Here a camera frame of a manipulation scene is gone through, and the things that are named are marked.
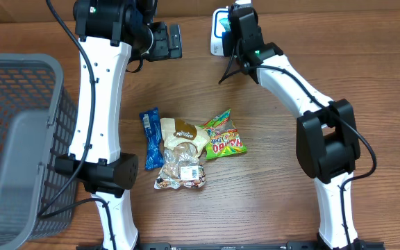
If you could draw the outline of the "beige brown snack bag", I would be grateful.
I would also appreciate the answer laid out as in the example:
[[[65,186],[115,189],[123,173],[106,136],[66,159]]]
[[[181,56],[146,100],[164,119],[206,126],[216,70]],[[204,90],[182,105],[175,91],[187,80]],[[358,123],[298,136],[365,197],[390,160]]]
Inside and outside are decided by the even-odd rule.
[[[164,164],[155,180],[157,190],[201,188],[206,174],[200,156],[210,137],[200,126],[182,119],[160,120],[164,142]]]

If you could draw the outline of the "green Haribo candy bag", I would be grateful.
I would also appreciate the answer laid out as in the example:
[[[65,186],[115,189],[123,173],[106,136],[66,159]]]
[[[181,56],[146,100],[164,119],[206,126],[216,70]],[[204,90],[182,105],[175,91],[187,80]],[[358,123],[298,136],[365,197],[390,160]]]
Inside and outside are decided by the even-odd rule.
[[[206,145],[207,160],[247,152],[247,148],[243,144],[230,114],[231,109],[228,109],[200,125],[210,138],[209,143]]]

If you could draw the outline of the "blue snack wrapper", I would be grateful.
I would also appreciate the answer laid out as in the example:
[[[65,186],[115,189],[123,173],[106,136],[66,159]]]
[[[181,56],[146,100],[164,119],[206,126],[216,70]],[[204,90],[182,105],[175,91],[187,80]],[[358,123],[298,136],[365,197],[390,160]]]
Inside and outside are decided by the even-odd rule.
[[[147,139],[147,157],[145,169],[152,170],[164,165],[164,158],[160,150],[162,140],[159,109],[148,110],[140,113],[140,119],[144,127],[144,134]]]

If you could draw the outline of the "teal tissue wipes pack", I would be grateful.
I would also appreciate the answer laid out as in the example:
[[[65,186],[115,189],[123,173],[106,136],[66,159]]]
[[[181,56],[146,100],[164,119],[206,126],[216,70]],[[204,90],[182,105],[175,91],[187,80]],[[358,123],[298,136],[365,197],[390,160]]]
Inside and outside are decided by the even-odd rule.
[[[219,23],[224,27],[224,30],[225,30],[226,32],[230,32],[230,31],[231,31],[230,22],[229,22],[229,20],[228,20],[227,17],[221,18],[221,19],[219,20]]]

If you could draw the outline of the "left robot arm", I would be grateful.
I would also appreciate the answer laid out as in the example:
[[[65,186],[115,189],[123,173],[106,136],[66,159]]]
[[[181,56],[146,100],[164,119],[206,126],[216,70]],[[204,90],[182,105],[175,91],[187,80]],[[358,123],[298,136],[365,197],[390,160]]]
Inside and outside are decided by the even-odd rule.
[[[130,191],[138,175],[138,157],[119,145],[119,113],[128,64],[179,59],[180,30],[155,22],[157,2],[150,0],[78,0],[76,22],[68,36],[81,60],[78,113],[68,152],[55,170],[80,181],[90,194],[103,228],[102,249],[137,249]]]

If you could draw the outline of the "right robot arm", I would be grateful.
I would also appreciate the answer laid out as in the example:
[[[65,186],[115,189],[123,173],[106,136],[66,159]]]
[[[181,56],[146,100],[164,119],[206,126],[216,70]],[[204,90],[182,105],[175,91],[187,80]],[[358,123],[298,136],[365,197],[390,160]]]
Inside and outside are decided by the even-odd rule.
[[[276,44],[264,42],[250,1],[228,7],[228,25],[223,46],[233,51],[241,72],[273,93],[296,120],[297,160],[317,192],[319,240],[325,249],[354,249],[350,180],[360,145],[351,104],[319,92]]]

